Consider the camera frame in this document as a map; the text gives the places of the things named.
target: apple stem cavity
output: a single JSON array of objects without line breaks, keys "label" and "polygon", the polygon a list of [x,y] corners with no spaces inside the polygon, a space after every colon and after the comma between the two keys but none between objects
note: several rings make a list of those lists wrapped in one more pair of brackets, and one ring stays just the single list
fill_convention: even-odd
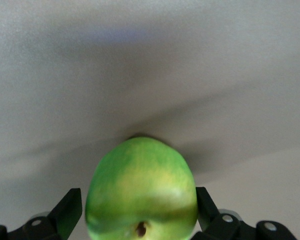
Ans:
[{"label": "apple stem cavity", "polygon": [[135,229],[135,232],[138,234],[139,238],[142,238],[146,234],[147,228],[144,221],[139,222],[138,226]]}]

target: gray background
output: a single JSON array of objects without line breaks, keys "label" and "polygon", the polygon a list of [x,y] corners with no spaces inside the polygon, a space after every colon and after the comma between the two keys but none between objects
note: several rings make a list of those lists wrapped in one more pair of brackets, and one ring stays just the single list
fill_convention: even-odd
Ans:
[{"label": "gray background", "polygon": [[219,208],[300,239],[300,1],[0,0],[0,224],[84,203],[139,132]]}]

